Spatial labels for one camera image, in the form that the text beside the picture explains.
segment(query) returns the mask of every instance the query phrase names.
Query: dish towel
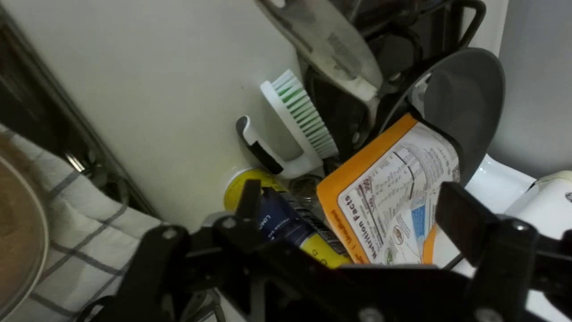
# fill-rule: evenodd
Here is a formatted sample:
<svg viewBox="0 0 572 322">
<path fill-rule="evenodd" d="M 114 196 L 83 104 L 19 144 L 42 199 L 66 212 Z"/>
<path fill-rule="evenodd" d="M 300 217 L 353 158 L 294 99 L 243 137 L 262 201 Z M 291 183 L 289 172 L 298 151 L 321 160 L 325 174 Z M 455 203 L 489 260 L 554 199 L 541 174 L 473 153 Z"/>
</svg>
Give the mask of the dish towel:
<svg viewBox="0 0 572 322">
<path fill-rule="evenodd" d="M 117 205 L 67 163 L 0 128 L 26 156 L 46 194 L 49 251 L 30 298 L 8 322 L 64 322 L 92 301 L 112 296 L 141 237 L 157 219 Z"/>
</svg>

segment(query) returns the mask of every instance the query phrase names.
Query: blue package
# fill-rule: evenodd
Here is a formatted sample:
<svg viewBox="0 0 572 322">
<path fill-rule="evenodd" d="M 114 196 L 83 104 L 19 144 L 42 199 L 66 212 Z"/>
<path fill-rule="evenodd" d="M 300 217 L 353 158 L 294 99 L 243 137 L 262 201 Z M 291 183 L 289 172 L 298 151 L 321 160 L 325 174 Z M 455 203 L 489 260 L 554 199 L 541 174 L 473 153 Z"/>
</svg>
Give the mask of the blue package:
<svg viewBox="0 0 572 322">
<path fill-rule="evenodd" d="M 419 208 L 414 208 L 411 212 L 411 219 L 412 219 L 414 237 L 423 239 L 425 237 L 425 205 Z"/>
<path fill-rule="evenodd" d="M 273 190 L 264 190 L 262 194 L 259 231 L 262 231 L 268 240 L 285 240 L 293 246 L 300 246 L 312 235 L 307 222 Z"/>
</svg>

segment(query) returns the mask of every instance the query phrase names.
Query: white wall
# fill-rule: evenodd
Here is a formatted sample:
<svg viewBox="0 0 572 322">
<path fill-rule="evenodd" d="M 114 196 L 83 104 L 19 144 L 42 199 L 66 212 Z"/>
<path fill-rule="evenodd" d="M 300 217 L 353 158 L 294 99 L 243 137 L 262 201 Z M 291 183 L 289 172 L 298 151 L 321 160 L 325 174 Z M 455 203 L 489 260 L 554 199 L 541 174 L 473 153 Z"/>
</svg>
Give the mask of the white wall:
<svg viewBox="0 0 572 322">
<path fill-rule="evenodd" d="M 470 47 L 486 49 L 498 56 L 509 0 L 482 0 L 482 2 L 486 4 L 486 17 L 478 33 L 471 40 Z M 471 10 L 466 10 L 466 15 L 462 19 L 464 29 L 468 27 L 473 17 L 471 13 L 473 13 Z"/>
<path fill-rule="evenodd" d="M 493 153 L 532 176 L 572 169 L 570 13 L 570 0 L 512 0 L 507 11 L 507 97 Z"/>
<path fill-rule="evenodd" d="M 259 122 L 259 83 L 294 61 L 253 0 L 1 4 L 167 221 L 194 230 L 221 210 L 250 167 L 234 122 Z"/>
</svg>

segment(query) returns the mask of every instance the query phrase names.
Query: kitchen utensil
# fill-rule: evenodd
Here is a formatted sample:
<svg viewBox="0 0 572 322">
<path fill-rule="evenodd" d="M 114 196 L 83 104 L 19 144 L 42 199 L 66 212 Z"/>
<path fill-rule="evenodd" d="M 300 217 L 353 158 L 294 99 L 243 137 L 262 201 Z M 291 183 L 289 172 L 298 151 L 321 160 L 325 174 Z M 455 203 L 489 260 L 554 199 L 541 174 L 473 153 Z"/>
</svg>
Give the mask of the kitchen utensil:
<svg viewBox="0 0 572 322">
<path fill-rule="evenodd" d="M 0 321 L 28 298 L 48 251 L 42 199 L 23 165 L 21 153 L 0 138 Z"/>
<path fill-rule="evenodd" d="M 496 131 L 503 104 L 503 72 L 487 51 L 464 49 L 446 56 L 418 78 L 382 112 L 380 131 L 402 113 L 416 112 L 457 146 L 461 183 L 478 169 Z"/>
<path fill-rule="evenodd" d="M 371 51 L 343 15 L 330 2 L 255 2 L 316 70 L 368 108 L 368 129 L 371 129 L 377 117 L 382 76 Z"/>
<path fill-rule="evenodd" d="M 271 174 L 294 180 L 321 167 L 321 160 L 337 154 L 332 137 L 293 72 L 284 72 L 273 83 L 262 83 L 260 92 L 302 149 L 298 158 L 285 162 L 257 135 L 250 119 L 241 117 L 235 122 L 239 138 Z"/>
</svg>

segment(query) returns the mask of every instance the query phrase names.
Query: white bristles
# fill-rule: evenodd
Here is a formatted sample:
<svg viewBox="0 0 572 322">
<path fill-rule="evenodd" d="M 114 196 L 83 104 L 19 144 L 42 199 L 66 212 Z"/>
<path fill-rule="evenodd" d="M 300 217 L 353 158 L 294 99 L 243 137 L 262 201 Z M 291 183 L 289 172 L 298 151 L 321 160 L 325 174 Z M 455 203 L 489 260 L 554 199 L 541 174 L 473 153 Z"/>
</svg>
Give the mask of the white bristles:
<svg viewBox="0 0 572 322">
<path fill-rule="evenodd" d="M 337 154 L 337 147 L 327 131 L 321 117 L 302 83 L 294 78 L 293 72 L 284 72 L 278 79 L 271 83 L 271 88 L 280 97 L 282 104 L 307 138 L 307 142 L 314 147 L 321 160 Z"/>
</svg>

